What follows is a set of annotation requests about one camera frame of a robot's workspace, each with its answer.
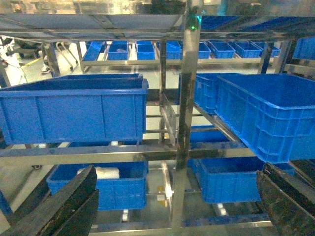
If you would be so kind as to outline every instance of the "stainless steel rack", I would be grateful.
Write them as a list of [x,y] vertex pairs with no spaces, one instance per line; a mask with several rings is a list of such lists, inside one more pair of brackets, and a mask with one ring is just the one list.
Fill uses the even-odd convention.
[[[268,216],[259,210],[258,214],[226,215],[214,219],[217,206],[206,205],[200,199],[199,189],[189,189],[184,184],[185,181],[193,181],[189,178],[187,168],[187,161],[191,158],[254,156],[252,151],[240,142],[220,119],[204,113],[198,107],[196,107],[197,110],[231,141],[190,146],[197,65],[198,62],[203,62],[198,61],[198,46],[200,40],[206,39],[267,41],[258,70],[259,73],[266,73],[273,47],[272,41],[287,40],[277,59],[276,71],[300,73],[305,71],[302,66],[312,63],[305,60],[293,60],[292,50],[298,38],[315,35],[315,2],[300,0],[296,6],[296,3],[290,0],[286,1],[286,4],[282,1],[264,0],[172,0],[167,1],[169,5],[165,3],[164,7],[157,5],[157,2],[151,0],[141,2],[137,0],[115,2],[109,0],[86,0],[85,2],[22,0],[8,3],[0,0],[0,33],[25,40],[44,42],[49,63],[55,75],[60,74],[51,44],[55,41],[76,43],[88,40],[118,39],[161,41],[160,87],[159,90],[150,90],[148,94],[148,104],[158,105],[160,108],[160,115],[157,116],[160,118],[160,128],[158,131],[151,131],[160,133],[158,144],[151,140],[137,146],[3,149],[0,151],[0,166],[132,161],[150,161],[152,165],[155,165],[154,161],[161,161],[162,165],[155,169],[162,172],[162,185],[165,191],[155,192],[149,189],[148,196],[166,195],[167,189],[171,188],[171,192],[167,194],[168,207],[164,207],[162,211],[157,210],[157,201],[149,197],[148,206],[144,210],[129,211],[129,222],[113,220],[113,218],[120,218],[121,212],[99,212],[99,218],[107,222],[104,224],[97,221],[91,229],[90,234],[93,236],[160,235],[182,232],[193,232],[196,235],[196,232],[209,230],[272,226]],[[225,21],[226,17],[235,15],[239,17]],[[202,29],[202,17],[209,16],[216,16],[212,20],[216,19],[225,23],[215,29]],[[252,30],[254,26],[272,20],[279,20],[279,22],[272,28]],[[166,65],[168,64],[166,61],[167,40],[184,41],[183,60],[174,61],[182,66],[178,114],[170,106],[176,100],[172,95],[174,91],[166,89],[165,86]],[[128,65],[134,62],[106,61],[106,63],[108,63],[106,65],[118,63]],[[220,60],[218,63],[226,63],[226,61]],[[91,64],[81,65],[81,67],[85,66],[91,66]],[[314,75],[313,70],[307,71],[308,75]],[[164,136],[165,128],[170,136],[169,142]],[[247,209],[253,208],[252,203],[245,205]],[[6,223],[2,220],[0,225],[3,226]]]

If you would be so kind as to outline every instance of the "floor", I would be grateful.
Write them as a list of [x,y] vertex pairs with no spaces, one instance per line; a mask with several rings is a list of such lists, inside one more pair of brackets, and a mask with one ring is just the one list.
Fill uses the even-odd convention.
[[[83,52],[85,53],[85,46],[82,44]],[[77,49],[75,44],[70,45],[70,49],[77,57]],[[51,78],[50,74],[42,75],[40,70],[43,66],[43,60],[34,59],[34,58],[19,58],[18,55],[15,55],[18,62],[24,63],[22,66],[22,71],[16,67],[9,66],[7,68],[7,73],[9,79],[16,84],[19,82],[19,78],[21,74],[26,75],[26,80],[28,83],[45,80]],[[69,75],[69,74],[82,74],[80,67],[75,67],[74,71],[71,72],[69,69],[69,65],[66,60],[57,52],[58,64],[60,68],[61,75]],[[70,61],[75,65],[75,61],[71,58]],[[121,67],[121,68],[109,68],[109,67],[92,67],[89,69],[89,74],[94,73],[142,73],[144,78],[148,79],[150,88],[157,89],[159,88],[159,68],[158,67],[140,67],[140,66],[132,66],[132,67]],[[199,73],[243,73],[243,74],[256,74],[257,73],[257,65],[247,64],[247,65],[239,65],[239,64],[224,64],[224,65],[208,65],[208,66],[199,66]],[[176,67],[169,67],[166,72],[166,88],[177,88],[178,87],[178,76],[180,70]],[[268,73],[274,73],[273,68],[268,69]],[[147,114],[153,115],[158,114],[159,109],[158,106],[150,106],[147,107]],[[150,118],[147,119],[147,129],[159,129],[159,118]],[[209,124],[209,122],[203,117],[193,117],[192,120],[193,125],[203,125]],[[158,139],[158,134],[144,134],[144,139]],[[13,146],[13,148],[24,148],[24,146]],[[30,193],[32,188],[36,186],[36,184],[48,173],[48,171],[52,168],[52,166],[45,166],[41,170],[33,170],[32,167],[27,168],[15,168],[15,167],[6,167],[0,168],[0,189],[3,192],[6,199],[10,202],[11,207],[15,210],[19,204],[26,198],[26,196]],[[277,235],[275,229],[273,228],[262,228],[262,229],[237,229],[237,230],[229,230],[226,229],[224,232],[222,231],[212,231],[207,233],[206,235],[211,236],[247,236],[247,235]]]

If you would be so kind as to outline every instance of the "shoe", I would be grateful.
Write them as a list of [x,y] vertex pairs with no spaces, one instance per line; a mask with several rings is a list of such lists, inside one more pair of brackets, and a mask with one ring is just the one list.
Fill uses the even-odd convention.
[[50,71],[51,71],[50,68],[44,64],[43,68],[41,69],[41,73],[42,74],[48,74],[48,73],[50,73]]

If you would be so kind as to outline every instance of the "plastic crate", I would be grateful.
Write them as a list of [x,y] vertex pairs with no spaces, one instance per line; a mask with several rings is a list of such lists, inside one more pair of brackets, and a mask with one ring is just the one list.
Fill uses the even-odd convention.
[[51,79],[0,89],[7,144],[142,140],[148,82]]
[[261,49],[250,42],[230,43],[230,45],[242,58],[258,58],[261,53]]
[[109,60],[128,60],[128,44],[111,44],[108,49]]
[[[195,85],[195,103],[209,114],[215,114],[217,104],[218,75],[220,73],[197,73]],[[179,76],[179,94],[182,75]]]
[[[157,47],[160,49],[160,42],[157,42]],[[166,44],[166,59],[181,59],[182,48],[177,41],[168,41]]]
[[[196,159],[193,165],[205,202],[215,204],[260,201],[256,171],[262,170],[264,162],[258,158]],[[277,166],[294,175],[294,168],[290,165]]]
[[315,81],[287,74],[220,75],[216,113],[263,161],[315,156]]
[[[213,125],[195,125],[191,129],[202,129],[202,128],[214,128]],[[198,131],[191,132],[190,142],[191,143],[215,143],[215,142],[228,142],[229,139],[225,137],[220,131]]]
[[[89,164],[59,165],[47,178],[55,194],[77,175],[77,171]],[[119,179],[98,179],[98,210],[142,209],[146,205],[147,162],[98,163],[96,167],[116,167]]]
[[128,41],[113,41],[112,44],[128,44]]
[[303,38],[297,42],[295,51],[293,54],[294,58],[298,59],[315,59],[315,37],[313,38]]
[[199,43],[199,59],[208,59],[210,57],[211,50],[204,42]]
[[152,41],[137,41],[136,44],[152,44]]
[[91,42],[87,52],[85,53],[83,60],[97,60],[100,53],[104,52],[106,42],[96,41]]
[[235,49],[225,42],[210,42],[208,46],[216,58],[233,58]]
[[225,25],[231,21],[238,19],[239,16],[202,16],[201,29],[214,30],[221,25]]
[[136,44],[138,60],[155,60],[153,44]]
[[[252,42],[252,43],[261,49],[261,53],[259,54],[259,56],[261,57],[262,51],[264,50],[264,47],[265,47],[265,43],[264,42]],[[277,47],[273,47],[271,57],[272,58],[277,57],[279,54],[280,54],[280,49]]]

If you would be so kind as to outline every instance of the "shelf bar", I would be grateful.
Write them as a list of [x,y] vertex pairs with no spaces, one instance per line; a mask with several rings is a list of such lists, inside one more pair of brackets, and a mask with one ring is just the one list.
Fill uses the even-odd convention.
[[261,61],[258,68],[258,74],[266,74],[274,45],[275,45],[274,42],[265,43],[264,50],[261,55]]
[[187,175],[187,161],[189,158],[189,141],[199,54],[202,7],[203,0],[187,0],[186,2],[178,144],[173,188],[173,228],[180,228],[183,221],[185,196],[183,179],[185,179]]
[[166,125],[169,139],[172,145],[176,144],[176,114],[170,106],[165,94],[162,94],[162,103],[160,112],[163,115],[164,124]]
[[[166,40],[161,40],[160,42],[160,56],[159,56],[159,109],[162,115],[159,121],[159,129],[165,129],[165,120],[162,112],[163,109],[163,96],[166,89]],[[160,133],[159,143],[163,144],[165,142],[165,134]]]
[[233,142],[240,142],[239,137],[237,137],[236,134],[234,134],[229,127],[216,115],[210,115],[206,113],[201,107],[199,107],[197,104],[194,105],[196,110],[199,111],[204,118],[206,118],[214,127],[216,127],[219,131],[221,131],[225,137],[227,137],[229,140]]
[[[255,156],[241,142],[196,143],[187,152],[190,158]],[[176,147],[169,145],[3,149],[0,166],[163,161],[174,160],[176,153]]]
[[275,73],[283,73],[285,65],[290,63],[293,57],[294,50],[297,44],[297,40],[285,41],[282,43],[278,63],[275,66]]
[[124,224],[94,225],[89,236],[147,236],[194,234],[211,230],[246,229],[258,227],[272,227],[267,214],[240,215],[228,217],[209,217],[185,221],[179,228],[171,228],[169,221],[130,222]]

